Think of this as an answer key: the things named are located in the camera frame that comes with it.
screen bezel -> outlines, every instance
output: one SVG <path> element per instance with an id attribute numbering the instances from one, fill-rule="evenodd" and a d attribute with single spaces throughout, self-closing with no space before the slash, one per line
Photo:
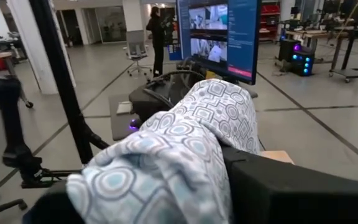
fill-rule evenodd
<path id="1" fill-rule="evenodd" d="M 178 30 L 180 30 L 182 24 L 181 24 L 181 19 L 180 19 L 180 10 L 179 10 L 180 6 L 179 6 L 178 1 L 179 0 L 176 0 L 176 6 L 177 6 L 177 15 L 178 15 L 178 18 L 179 18 L 179 20 L 178 20 Z M 217 2 L 211 3 L 210 5 L 225 4 L 225 3 L 220 3 L 220 1 L 217 1 Z M 193 58 L 192 56 L 190 56 L 190 57 L 193 58 L 195 61 L 199 62 L 201 64 L 201 66 L 203 66 L 207 70 L 209 70 L 211 72 L 214 72 L 214 73 L 217 73 L 221 77 L 233 77 L 233 78 L 235 78 L 236 80 L 238 80 L 240 82 L 244 82 L 244 83 L 249 84 L 249 85 L 255 85 L 255 83 L 256 83 L 256 74 L 257 74 L 257 64 L 258 64 L 259 24 L 260 24 L 260 13 L 261 13 L 261 2 L 259 0 L 256 0 L 256 6 L 257 7 L 256 7 L 255 37 L 254 37 L 254 57 L 253 57 L 254 61 L 252 62 L 251 78 L 245 77 L 245 76 L 242 76 L 242 75 L 236 75 L 235 73 L 229 72 L 228 68 L 226 68 L 225 72 L 222 72 L 221 68 L 217 68 L 217 67 L 214 68 L 214 66 L 212 66 L 212 65 L 208 65 L 207 63 L 200 62 L 199 60 L 195 60 L 195 58 Z M 179 35 L 180 35 L 180 40 L 182 40 L 183 39 L 182 33 L 180 32 Z"/>

gray floor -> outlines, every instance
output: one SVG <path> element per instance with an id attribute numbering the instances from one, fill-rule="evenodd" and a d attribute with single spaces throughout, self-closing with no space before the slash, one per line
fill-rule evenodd
<path id="1" fill-rule="evenodd" d="M 316 65 L 312 77 L 294 74 L 277 76 L 273 57 L 279 46 L 261 44 L 257 84 L 259 136 L 266 150 L 286 150 L 296 165 L 358 180 L 358 80 L 344 83 L 340 76 L 328 77 L 329 65 Z M 130 93 L 145 82 L 130 78 L 121 45 L 93 45 L 68 49 L 75 79 L 76 94 L 94 132 L 113 143 L 110 130 L 108 96 Z M 334 50 L 320 43 L 317 56 L 332 57 Z M 141 64 L 151 65 L 151 57 Z M 340 62 L 344 55 L 341 52 Z M 175 68 L 165 60 L 165 71 Z M 349 67 L 358 67 L 358 41 Z M 28 63 L 16 67 L 33 110 L 20 103 L 27 144 L 43 157 L 44 167 L 79 169 L 81 163 L 67 126 L 58 96 L 41 95 Z M 44 189 L 22 190 L 20 177 L 1 163 L 5 140 L 0 117 L 0 203 L 24 198 L 32 205 Z M 12 208 L 0 213 L 0 223 L 20 223 L 22 212 Z"/>

computer screen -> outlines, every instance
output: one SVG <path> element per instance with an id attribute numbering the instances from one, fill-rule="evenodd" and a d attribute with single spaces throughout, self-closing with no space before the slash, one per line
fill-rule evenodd
<path id="1" fill-rule="evenodd" d="M 258 0 L 177 0 L 182 57 L 255 84 Z"/>

chair leg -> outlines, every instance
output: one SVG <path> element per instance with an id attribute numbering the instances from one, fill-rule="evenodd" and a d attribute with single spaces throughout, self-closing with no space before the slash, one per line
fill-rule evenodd
<path id="1" fill-rule="evenodd" d="M 17 199 L 3 205 L 0 205 L 0 212 L 7 210 L 8 208 L 12 208 L 18 205 L 20 210 L 25 210 L 27 208 L 27 204 L 23 201 L 23 199 Z"/>

computer tower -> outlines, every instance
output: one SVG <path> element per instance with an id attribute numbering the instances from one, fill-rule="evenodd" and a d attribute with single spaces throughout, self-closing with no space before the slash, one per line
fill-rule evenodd
<path id="1" fill-rule="evenodd" d="M 294 52 L 291 61 L 291 71 L 300 76 L 312 75 L 314 54 L 310 52 Z"/>
<path id="2" fill-rule="evenodd" d="M 283 39 L 280 42 L 280 52 L 278 53 L 278 59 L 292 61 L 292 55 L 294 52 L 301 50 L 301 42 L 299 40 Z"/>

